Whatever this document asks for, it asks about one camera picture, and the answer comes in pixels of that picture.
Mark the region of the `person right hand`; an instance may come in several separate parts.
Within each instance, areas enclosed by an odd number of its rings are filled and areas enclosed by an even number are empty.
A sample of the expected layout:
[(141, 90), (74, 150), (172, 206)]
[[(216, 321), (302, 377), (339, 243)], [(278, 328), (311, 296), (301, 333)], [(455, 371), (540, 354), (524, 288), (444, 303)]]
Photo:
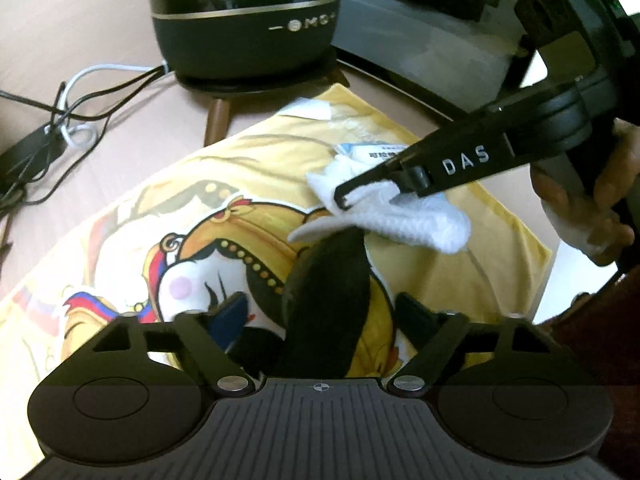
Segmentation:
[(591, 194), (573, 194), (541, 166), (529, 169), (534, 192), (556, 234), (597, 266), (608, 266), (634, 244), (634, 230), (620, 221), (613, 206), (625, 198), (639, 177), (639, 127), (616, 119), (620, 138)]

